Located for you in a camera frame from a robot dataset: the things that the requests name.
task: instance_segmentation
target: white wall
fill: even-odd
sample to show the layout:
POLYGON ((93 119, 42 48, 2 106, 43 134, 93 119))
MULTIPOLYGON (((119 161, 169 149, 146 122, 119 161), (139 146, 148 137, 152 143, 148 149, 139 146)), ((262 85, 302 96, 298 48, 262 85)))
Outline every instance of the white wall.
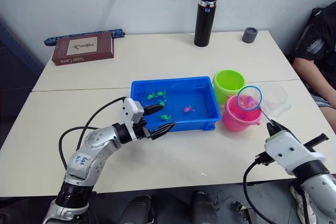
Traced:
MULTIPOLYGON (((192 32, 198 0, 0 0, 0 21, 45 64, 47 37, 123 28, 126 33, 192 32)), ((336 0, 218 0, 215 31, 268 29, 292 47, 313 7, 336 0)))

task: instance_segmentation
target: water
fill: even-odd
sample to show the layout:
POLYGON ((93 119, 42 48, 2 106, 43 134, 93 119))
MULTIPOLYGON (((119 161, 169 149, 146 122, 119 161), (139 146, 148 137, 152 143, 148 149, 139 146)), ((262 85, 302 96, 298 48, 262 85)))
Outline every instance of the water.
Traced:
POLYGON ((160 101, 166 100, 165 106, 159 112, 145 116, 148 125, 161 125, 166 122, 186 122, 193 120, 206 120, 211 118, 211 113, 208 109, 208 102, 204 88, 186 89, 186 90, 170 90, 166 91, 164 97, 155 97, 148 100, 148 95, 155 91, 146 91, 137 93, 137 100, 143 107, 159 104, 160 101), (190 110, 184 112, 184 108, 191 106, 195 111, 190 110), (170 116, 170 120, 161 119, 162 115, 170 116))

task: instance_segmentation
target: black thermos bottle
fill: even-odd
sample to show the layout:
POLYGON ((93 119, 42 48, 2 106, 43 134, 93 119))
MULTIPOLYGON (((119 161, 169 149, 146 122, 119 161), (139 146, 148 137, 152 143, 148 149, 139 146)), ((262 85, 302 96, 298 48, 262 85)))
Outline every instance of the black thermos bottle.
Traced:
POLYGON ((199 0, 194 40, 195 45, 199 47, 209 44, 216 3, 217 0, 199 0))

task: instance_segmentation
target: green bucket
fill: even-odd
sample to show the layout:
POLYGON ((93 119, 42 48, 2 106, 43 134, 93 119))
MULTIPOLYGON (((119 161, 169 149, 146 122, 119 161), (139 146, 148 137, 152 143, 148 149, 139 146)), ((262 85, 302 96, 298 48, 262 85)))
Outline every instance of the green bucket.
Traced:
POLYGON ((212 79, 217 102, 225 104, 229 96, 236 95, 245 86, 244 77, 234 70, 222 70, 212 79))

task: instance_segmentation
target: green toy fish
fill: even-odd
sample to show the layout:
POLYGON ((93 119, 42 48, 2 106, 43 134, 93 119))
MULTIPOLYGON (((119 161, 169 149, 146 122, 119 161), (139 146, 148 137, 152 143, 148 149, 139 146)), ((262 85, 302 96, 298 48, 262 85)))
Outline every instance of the green toy fish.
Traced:
POLYGON ((151 94, 149 94, 149 95, 147 96, 147 99, 148 99, 148 100, 152 100, 154 97, 157 97, 157 96, 155 95, 154 92, 152 92, 151 94))
POLYGON ((164 101, 159 100, 159 102, 160 102, 159 105, 165 106, 165 103, 164 103, 165 101, 167 101, 167 99, 164 100, 164 101))
POLYGON ((162 115, 162 116, 161 116, 161 119, 162 119, 162 120, 165 120, 165 121, 171 121, 172 116, 171 116, 171 115, 162 115))
POLYGON ((159 92, 156 93, 156 95, 158 97, 164 97, 164 98, 166 98, 166 91, 159 91, 159 92))

